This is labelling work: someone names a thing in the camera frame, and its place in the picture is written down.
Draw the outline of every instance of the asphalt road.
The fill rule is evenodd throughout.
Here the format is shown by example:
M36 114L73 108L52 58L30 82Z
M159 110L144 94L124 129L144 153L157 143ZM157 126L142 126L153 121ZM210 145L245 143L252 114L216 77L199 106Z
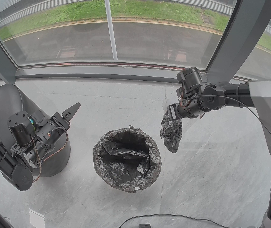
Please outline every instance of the asphalt road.
M113 23L119 60L206 68L220 35L150 23ZM107 23L76 24L20 36L5 42L19 64L68 60L111 60ZM271 54L254 48L240 76L271 78Z

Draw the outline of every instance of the marble floor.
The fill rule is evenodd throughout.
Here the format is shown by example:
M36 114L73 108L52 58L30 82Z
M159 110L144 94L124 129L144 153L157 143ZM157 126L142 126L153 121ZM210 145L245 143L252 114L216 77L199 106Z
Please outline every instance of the marble floor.
M244 108L223 108L201 120L183 119L173 154L160 139L162 102L179 85L96 79L27 79L16 85L47 114L75 102L65 169L41 177L26 192L0 173L0 213L15 228L118 228L126 219L169 213L212 219L225 226L260 226L270 196L271 160L258 120ZM108 186L93 168L92 149L109 130L133 125L157 143L162 170L149 188L126 193ZM217 227L177 217L137 218L122 228Z

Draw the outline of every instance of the crumpled plastic bag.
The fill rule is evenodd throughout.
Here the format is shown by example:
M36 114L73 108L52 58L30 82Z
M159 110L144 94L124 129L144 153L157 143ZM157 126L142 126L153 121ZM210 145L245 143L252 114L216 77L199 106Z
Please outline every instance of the crumpled plastic bag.
M93 148L93 165L107 184L134 193L157 180L162 162L155 141L130 126L103 135Z
M176 153L182 138L181 120L178 119L172 122L169 119L168 111L166 111L163 120L161 121L161 125L162 129L160 131L160 137L164 138L164 145L170 152Z

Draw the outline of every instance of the green lawn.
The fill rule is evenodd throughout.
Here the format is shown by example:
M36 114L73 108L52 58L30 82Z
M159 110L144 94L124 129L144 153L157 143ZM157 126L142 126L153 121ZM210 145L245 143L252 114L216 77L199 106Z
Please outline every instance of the green lawn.
M113 17L145 17L152 19L171 19L194 24L203 24L200 13L213 18L214 27L224 30L228 16L211 10L187 6L174 2L151 0L110 0ZM75 2L35 13L0 28L0 37L4 40L14 35L50 26L58 22L71 20L103 18L106 19L104 0ZM263 34L258 44L271 50L271 36Z

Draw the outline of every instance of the manhole cover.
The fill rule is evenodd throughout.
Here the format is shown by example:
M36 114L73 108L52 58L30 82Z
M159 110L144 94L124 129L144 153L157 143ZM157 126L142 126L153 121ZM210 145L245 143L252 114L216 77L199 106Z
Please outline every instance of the manhole cover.
M203 13L201 14L201 17L203 19L204 24L214 25L213 17L203 14Z

